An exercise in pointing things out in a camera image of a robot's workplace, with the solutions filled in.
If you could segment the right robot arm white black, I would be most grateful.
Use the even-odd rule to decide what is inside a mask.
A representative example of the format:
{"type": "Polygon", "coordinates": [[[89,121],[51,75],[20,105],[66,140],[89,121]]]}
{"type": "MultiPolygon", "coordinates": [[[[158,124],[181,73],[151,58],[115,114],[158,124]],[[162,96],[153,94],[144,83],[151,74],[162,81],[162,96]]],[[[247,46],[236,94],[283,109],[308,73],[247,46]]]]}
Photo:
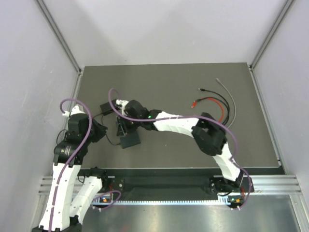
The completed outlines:
{"type": "Polygon", "coordinates": [[[222,178],[215,184],[215,190],[222,192],[237,191],[243,185],[247,174],[235,161],[235,153],[230,151],[226,134],[231,131],[213,119],[209,114],[200,116],[181,116],[162,110],[148,110],[138,101],[119,100],[111,104],[112,109],[133,127],[148,131],[174,132],[194,139],[198,148],[214,158],[221,170],[222,178]]]}

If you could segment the black ethernet cable long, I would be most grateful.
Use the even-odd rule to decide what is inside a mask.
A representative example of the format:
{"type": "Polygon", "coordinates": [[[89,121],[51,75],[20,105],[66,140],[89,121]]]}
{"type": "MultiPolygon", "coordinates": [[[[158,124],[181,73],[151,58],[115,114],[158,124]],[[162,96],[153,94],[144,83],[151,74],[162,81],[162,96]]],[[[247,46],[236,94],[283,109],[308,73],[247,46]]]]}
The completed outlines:
{"type": "Polygon", "coordinates": [[[212,97],[212,98],[219,100],[223,104],[223,107],[224,107],[224,110],[225,110],[225,123],[222,123],[222,122],[221,123],[223,125],[226,125],[229,121],[229,116],[230,116],[230,105],[229,105],[228,101],[221,94],[219,94],[215,91],[206,90],[206,89],[203,89],[203,88],[199,88],[198,90],[202,91],[202,92],[212,93],[212,94],[215,94],[219,97],[219,98],[215,98],[215,97],[212,97],[212,96],[208,96],[208,97],[212,97]]]}

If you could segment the black ethernet cable short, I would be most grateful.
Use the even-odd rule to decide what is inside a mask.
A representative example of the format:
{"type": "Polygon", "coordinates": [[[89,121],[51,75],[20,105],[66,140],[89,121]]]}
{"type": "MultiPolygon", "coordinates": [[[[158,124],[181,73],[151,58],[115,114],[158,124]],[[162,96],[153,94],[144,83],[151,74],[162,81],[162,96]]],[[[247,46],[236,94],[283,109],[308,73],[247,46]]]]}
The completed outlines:
{"type": "Polygon", "coordinates": [[[218,120],[218,122],[225,123],[225,110],[224,110],[223,104],[222,104],[219,100],[217,100],[217,99],[215,99],[215,98],[212,98],[212,97],[205,97],[205,98],[202,98],[202,99],[197,99],[197,100],[195,100],[195,101],[193,102],[193,104],[191,105],[191,108],[193,109],[193,108],[197,105],[198,102],[201,102],[201,101],[203,101],[203,100],[210,100],[210,101],[213,101],[213,102],[215,102],[215,103],[220,107],[220,109],[221,109],[221,117],[220,117],[220,119],[218,120]]]}

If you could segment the black network switch box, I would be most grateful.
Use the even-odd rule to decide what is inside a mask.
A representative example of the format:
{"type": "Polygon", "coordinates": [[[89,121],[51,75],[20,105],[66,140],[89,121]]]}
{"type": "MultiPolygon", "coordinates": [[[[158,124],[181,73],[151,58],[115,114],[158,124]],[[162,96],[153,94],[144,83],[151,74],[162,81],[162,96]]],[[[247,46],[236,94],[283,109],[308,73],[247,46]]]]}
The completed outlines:
{"type": "Polygon", "coordinates": [[[125,136],[120,136],[119,139],[122,149],[141,144],[140,137],[137,131],[127,134],[125,136]]]}

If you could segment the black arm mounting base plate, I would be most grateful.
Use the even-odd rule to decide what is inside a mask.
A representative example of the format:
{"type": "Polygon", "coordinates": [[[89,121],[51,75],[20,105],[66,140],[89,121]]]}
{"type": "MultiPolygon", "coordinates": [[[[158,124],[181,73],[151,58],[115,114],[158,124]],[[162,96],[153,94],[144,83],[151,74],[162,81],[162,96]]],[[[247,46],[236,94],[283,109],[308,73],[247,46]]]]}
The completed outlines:
{"type": "Polygon", "coordinates": [[[233,184],[219,168],[104,169],[100,192],[118,190],[123,201],[214,200],[221,195],[254,191],[246,175],[233,184]]]}

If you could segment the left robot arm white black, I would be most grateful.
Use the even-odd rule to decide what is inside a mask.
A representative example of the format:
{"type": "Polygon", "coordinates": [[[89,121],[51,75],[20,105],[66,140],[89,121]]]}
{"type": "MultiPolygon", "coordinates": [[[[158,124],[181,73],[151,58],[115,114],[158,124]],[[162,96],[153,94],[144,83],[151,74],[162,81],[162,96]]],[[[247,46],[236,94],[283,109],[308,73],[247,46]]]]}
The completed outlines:
{"type": "Polygon", "coordinates": [[[105,136],[107,128],[85,113],[71,114],[67,134],[54,148],[53,179],[46,209],[34,232],[79,232],[84,217],[99,192],[106,191],[109,179],[105,170],[91,168],[84,174],[84,182],[73,195],[84,156],[91,143],[105,136]]]}

